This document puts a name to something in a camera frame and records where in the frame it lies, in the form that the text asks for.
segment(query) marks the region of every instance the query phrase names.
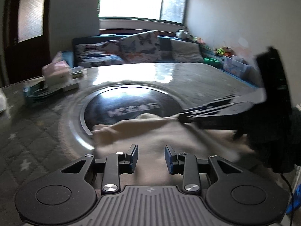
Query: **beige cloth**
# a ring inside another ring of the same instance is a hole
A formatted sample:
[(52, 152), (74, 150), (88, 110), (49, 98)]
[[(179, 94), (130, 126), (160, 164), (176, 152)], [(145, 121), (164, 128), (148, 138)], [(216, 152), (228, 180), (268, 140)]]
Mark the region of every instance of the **beige cloth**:
[(253, 153), (246, 137), (233, 142), (232, 131), (198, 130), (194, 124), (180, 124), (177, 116), (160, 118), (142, 114), (135, 120), (120, 121), (112, 126), (97, 125), (93, 131), (97, 153), (127, 152), (138, 145), (139, 157), (134, 175), (121, 175), (121, 185), (180, 185), (182, 175), (170, 175), (164, 158), (165, 145), (176, 153), (187, 152), (199, 159), (219, 155), (236, 162), (242, 155)]

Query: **door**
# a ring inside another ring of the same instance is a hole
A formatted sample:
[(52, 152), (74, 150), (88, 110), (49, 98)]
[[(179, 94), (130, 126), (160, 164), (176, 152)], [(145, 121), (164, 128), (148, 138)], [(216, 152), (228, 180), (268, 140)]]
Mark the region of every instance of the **door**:
[(42, 75), (50, 63), (49, 0), (6, 0), (3, 42), (10, 84)]

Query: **sofa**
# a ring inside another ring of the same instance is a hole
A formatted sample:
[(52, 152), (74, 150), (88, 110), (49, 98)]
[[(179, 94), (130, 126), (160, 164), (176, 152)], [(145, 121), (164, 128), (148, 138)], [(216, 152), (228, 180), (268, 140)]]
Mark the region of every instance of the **sofa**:
[[(81, 37), (81, 38), (74, 38), (72, 40), (72, 51), (64, 51), (63, 52), (63, 59), (68, 63), (68, 65), (73, 68), (79, 66), (79, 60), (75, 56), (76, 55), (76, 45), (80, 44), (96, 44), (101, 42), (106, 42), (109, 40), (120, 40), (123, 37), (130, 36), (130, 34), (102, 34), (97, 36), (90, 36), (90, 37)], [(158, 40), (160, 43), (160, 51), (161, 51), (161, 58), (160, 60), (154, 63), (178, 63), (172, 57), (172, 44), (171, 39), (173, 40), (181, 40), (185, 41), (176, 37), (169, 37), (169, 36), (158, 36)], [(189, 41), (191, 43), (196, 43), (199, 46), (200, 54), (202, 55), (201, 45), (196, 41)]]

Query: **black cable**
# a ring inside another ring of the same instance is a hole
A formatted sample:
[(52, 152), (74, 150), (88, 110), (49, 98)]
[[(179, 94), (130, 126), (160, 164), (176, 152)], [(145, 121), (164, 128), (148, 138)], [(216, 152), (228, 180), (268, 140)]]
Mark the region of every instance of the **black cable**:
[(293, 190), (292, 187), (290, 185), (290, 183), (288, 182), (288, 180), (283, 176), (283, 173), (281, 173), (281, 178), (284, 180), (284, 182), (286, 182), (286, 184), (288, 185), (288, 188), (290, 190), (290, 196), (292, 197), (291, 202), (292, 202), (292, 213), (290, 215), (290, 226), (292, 226), (293, 223), (293, 217), (294, 217), (294, 195), (293, 195)]

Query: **window sill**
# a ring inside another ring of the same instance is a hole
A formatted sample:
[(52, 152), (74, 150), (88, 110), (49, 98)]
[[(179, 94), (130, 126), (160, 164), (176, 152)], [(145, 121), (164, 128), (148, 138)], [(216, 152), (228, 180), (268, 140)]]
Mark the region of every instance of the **window sill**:
[(177, 32), (179, 29), (186, 30), (186, 26), (176, 25), (161, 21), (145, 19), (121, 19), (121, 18), (99, 18), (100, 29), (147, 29), (168, 32)]

